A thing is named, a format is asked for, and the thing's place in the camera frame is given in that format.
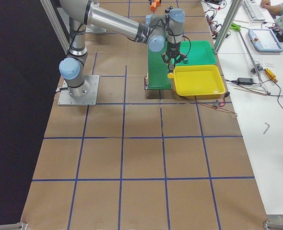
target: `black curtain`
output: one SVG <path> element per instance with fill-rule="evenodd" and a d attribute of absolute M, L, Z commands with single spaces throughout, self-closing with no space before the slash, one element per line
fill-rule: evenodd
<path fill-rule="evenodd" d="M 20 221 L 64 58 L 39 0 L 0 0 L 0 225 Z"/>

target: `keyboard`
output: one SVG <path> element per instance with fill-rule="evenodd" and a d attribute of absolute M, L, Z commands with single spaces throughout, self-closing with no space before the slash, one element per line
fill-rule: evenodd
<path fill-rule="evenodd" d="M 244 0 L 243 6 L 253 23 L 265 21 L 265 17 L 262 14 L 259 5 L 254 0 Z"/>

